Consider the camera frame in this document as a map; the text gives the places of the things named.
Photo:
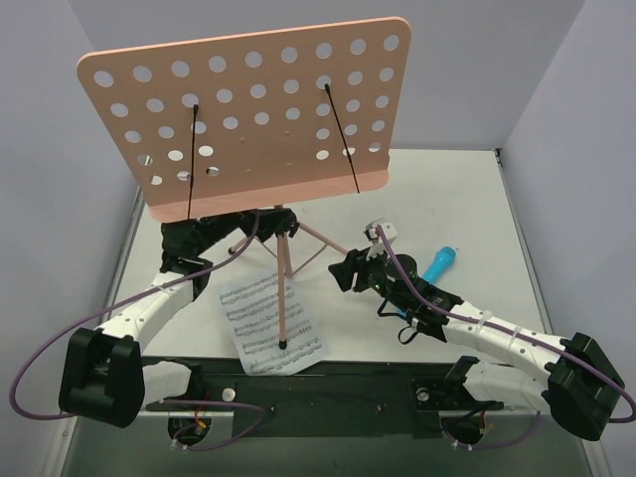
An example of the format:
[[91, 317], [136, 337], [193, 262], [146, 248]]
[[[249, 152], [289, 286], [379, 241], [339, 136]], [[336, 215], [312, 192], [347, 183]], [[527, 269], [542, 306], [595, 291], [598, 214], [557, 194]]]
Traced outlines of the pink perforated music stand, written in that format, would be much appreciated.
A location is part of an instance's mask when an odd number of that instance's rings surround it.
[[77, 76], [174, 223], [383, 187], [410, 40], [348, 21], [93, 52]]

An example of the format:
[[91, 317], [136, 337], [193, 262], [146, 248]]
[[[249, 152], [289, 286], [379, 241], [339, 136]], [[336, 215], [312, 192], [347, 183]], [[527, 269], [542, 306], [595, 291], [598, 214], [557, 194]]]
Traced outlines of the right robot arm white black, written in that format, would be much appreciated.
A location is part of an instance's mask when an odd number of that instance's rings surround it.
[[589, 336], [548, 335], [499, 319], [419, 277], [407, 254], [369, 258], [352, 249], [328, 270], [344, 292], [378, 293], [415, 332], [490, 357], [444, 381], [450, 403], [528, 407], [550, 414], [564, 430], [588, 441], [599, 440], [613, 422], [625, 384]]

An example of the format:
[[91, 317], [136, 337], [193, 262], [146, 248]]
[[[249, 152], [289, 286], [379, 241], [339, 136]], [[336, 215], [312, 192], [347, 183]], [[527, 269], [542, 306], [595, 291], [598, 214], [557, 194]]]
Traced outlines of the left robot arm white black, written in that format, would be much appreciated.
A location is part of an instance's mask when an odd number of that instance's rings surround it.
[[207, 287], [216, 265], [202, 257], [236, 230], [265, 241], [299, 227], [288, 208], [243, 211], [189, 219], [161, 227], [161, 265], [145, 295], [94, 329], [70, 337], [64, 364], [61, 410], [124, 428], [146, 405], [171, 399], [191, 409], [206, 394], [200, 366], [178, 358], [146, 365], [153, 338]]

